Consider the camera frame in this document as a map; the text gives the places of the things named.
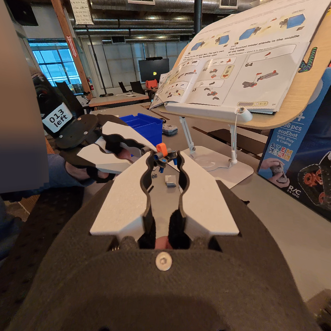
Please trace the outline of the orange connector with blue pins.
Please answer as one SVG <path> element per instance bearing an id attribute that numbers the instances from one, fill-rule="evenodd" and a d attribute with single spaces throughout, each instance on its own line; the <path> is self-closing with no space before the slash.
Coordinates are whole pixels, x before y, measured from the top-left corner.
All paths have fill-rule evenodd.
<path id="1" fill-rule="evenodd" d="M 156 153 L 153 155 L 154 166 L 159 167 L 159 172 L 163 173 L 167 164 L 173 161 L 177 165 L 177 152 L 171 148 L 167 148 L 165 143 L 156 145 Z"/>

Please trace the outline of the blue toy cardboard box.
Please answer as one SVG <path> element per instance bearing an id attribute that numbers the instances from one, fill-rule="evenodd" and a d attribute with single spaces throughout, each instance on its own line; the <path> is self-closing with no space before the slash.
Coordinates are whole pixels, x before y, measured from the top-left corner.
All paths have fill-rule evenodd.
<path id="1" fill-rule="evenodd" d="M 294 120 L 272 129 L 258 175 L 331 220 L 331 68 Z"/>

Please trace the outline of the wooden background desk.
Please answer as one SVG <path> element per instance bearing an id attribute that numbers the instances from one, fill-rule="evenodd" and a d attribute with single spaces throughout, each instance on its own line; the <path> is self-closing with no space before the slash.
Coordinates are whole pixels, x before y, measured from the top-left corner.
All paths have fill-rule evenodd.
<path id="1" fill-rule="evenodd" d="M 122 104 L 126 102 L 133 102 L 133 101 L 146 101 L 148 100 L 148 95 L 143 95 L 139 93 L 122 93 L 113 96 L 107 97 L 94 97 L 88 103 L 89 107 L 99 107 L 99 106 L 106 106 L 106 105 L 114 105 L 114 104 Z"/>

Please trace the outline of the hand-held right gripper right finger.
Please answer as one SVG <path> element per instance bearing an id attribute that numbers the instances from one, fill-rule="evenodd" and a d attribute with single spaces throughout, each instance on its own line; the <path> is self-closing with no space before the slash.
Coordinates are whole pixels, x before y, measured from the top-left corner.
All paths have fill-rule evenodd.
<path id="1" fill-rule="evenodd" d="M 190 238 L 238 235 L 239 229 L 214 179 L 188 155 L 177 152 L 180 219 Z"/>

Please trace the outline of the blue plastic bin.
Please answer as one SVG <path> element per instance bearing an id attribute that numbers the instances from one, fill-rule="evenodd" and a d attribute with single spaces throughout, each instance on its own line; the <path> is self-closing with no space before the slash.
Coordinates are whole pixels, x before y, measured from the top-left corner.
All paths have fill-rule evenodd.
<path id="1" fill-rule="evenodd" d="M 152 145 L 156 146 L 163 142 L 163 118 L 155 118 L 142 113 L 119 118 L 146 138 Z"/>

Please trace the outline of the white book stand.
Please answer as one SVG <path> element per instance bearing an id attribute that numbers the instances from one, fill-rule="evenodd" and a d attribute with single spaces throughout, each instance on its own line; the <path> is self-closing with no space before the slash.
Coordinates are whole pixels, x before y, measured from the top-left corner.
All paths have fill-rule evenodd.
<path id="1" fill-rule="evenodd" d="M 330 40 L 328 37 L 326 41 L 323 40 L 324 32 L 330 32 L 330 8 L 308 45 L 288 93 L 277 112 L 262 109 L 248 110 L 244 107 L 222 107 L 220 111 L 216 111 L 216 108 L 210 106 L 207 106 L 206 109 L 197 109 L 196 107 L 187 108 L 185 105 L 160 105 L 155 108 L 163 113 L 180 117 L 188 142 L 188 149 L 184 150 L 184 153 L 216 180 L 221 180 L 228 188 L 232 188 L 254 173 L 250 166 L 238 161 L 237 126 L 276 128 L 290 122 L 305 109 L 330 62 Z M 186 48 L 179 56 L 178 64 L 173 68 L 178 67 Z M 167 74 L 161 75 L 159 87 L 166 76 Z M 187 118 L 210 119 L 229 124 L 231 155 L 225 156 L 206 147 L 194 145 L 186 122 Z"/>

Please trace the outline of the black computer monitor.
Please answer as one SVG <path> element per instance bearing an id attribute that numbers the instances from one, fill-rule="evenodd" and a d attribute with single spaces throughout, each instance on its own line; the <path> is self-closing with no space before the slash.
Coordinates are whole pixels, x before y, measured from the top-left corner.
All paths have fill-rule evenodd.
<path id="1" fill-rule="evenodd" d="M 139 60 L 141 82 L 160 80 L 162 74 L 169 72 L 169 59 Z"/>

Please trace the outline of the silver air duct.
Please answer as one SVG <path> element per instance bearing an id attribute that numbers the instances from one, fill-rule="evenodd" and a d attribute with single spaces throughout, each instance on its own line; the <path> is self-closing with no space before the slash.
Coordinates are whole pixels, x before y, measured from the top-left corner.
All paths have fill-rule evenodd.
<path id="1" fill-rule="evenodd" d="M 69 20 L 78 35 L 138 36 L 160 34 L 192 34 L 194 1 L 155 0 L 87 1 L 85 17 L 67 1 Z"/>

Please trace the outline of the grey electronic module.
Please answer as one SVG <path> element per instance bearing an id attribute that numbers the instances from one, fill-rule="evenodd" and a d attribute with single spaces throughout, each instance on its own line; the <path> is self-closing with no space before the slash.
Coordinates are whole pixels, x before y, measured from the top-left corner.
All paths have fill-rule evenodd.
<path id="1" fill-rule="evenodd" d="M 178 128 L 177 126 L 173 125 L 167 125 L 166 123 L 163 124 L 162 126 L 162 134 L 165 136 L 174 136 L 178 133 Z"/>

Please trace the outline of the window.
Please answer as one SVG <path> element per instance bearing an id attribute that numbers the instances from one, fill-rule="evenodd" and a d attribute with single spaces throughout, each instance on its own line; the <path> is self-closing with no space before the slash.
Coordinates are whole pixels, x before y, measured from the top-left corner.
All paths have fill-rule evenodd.
<path id="1" fill-rule="evenodd" d="M 82 91 L 73 56 L 64 39 L 28 39 L 33 55 L 52 86 L 65 82 L 74 93 Z"/>

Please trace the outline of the person's left hand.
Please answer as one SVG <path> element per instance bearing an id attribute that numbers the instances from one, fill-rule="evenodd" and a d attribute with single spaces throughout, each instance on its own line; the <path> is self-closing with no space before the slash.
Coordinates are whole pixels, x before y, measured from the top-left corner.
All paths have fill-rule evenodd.
<path id="1" fill-rule="evenodd" d="M 88 173 L 86 168 L 76 168 L 68 162 L 65 162 L 65 170 L 77 183 L 82 186 L 89 186 L 95 182 Z"/>

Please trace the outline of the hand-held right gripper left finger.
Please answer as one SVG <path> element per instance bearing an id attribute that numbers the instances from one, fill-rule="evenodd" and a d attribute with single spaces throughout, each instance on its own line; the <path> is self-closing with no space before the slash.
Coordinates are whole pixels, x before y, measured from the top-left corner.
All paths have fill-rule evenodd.
<path id="1" fill-rule="evenodd" d="M 113 182 L 90 229 L 91 235 L 131 236 L 151 231 L 153 216 L 147 189 L 152 184 L 154 153 L 146 153 Z"/>

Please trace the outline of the white paper notice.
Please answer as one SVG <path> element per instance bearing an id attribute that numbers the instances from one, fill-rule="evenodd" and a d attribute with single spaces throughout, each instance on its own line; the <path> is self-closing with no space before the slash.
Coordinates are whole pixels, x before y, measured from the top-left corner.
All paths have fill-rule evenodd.
<path id="1" fill-rule="evenodd" d="M 70 0 L 76 25 L 93 25 L 89 2 L 87 0 Z"/>

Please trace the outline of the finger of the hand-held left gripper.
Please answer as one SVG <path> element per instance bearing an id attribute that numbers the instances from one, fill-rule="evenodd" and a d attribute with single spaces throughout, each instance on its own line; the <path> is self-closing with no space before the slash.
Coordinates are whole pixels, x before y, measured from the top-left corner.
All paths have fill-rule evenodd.
<path id="1" fill-rule="evenodd" d="M 101 172 L 120 174 L 133 163 L 127 159 L 119 159 L 114 153 L 105 153 L 97 144 L 83 147 L 77 156 L 92 163 Z"/>
<path id="2" fill-rule="evenodd" d="M 150 150 L 157 151 L 150 141 L 126 123 L 120 124 L 107 121 L 102 126 L 102 136 L 106 141 L 124 143 L 127 147 L 136 147 L 139 150 L 148 147 Z"/>

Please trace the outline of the white printed task sheet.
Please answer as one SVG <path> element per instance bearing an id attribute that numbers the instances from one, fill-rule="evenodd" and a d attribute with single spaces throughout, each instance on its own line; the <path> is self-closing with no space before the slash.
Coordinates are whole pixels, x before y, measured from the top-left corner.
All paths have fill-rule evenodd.
<path id="1" fill-rule="evenodd" d="M 268 1 L 230 15 L 203 28 L 188 44 L 181 62 L 221 59 L 234 63 L 237 58 L 287 44 L 307 50 L 330 1 Z"/>

